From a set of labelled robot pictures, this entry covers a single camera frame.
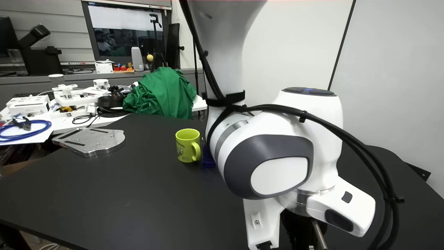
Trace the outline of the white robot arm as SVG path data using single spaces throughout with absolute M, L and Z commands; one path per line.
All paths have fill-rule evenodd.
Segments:
M 249 250 L 278 245 L 285 211 L 360 237 L 375 201 L 338 176 L 338 95 L 285 87 L 270 104 L 244 104 L 241 51 L 264 1 L 178 0 L 206 76 L 209 155 L 226 186 L 242 198 Z

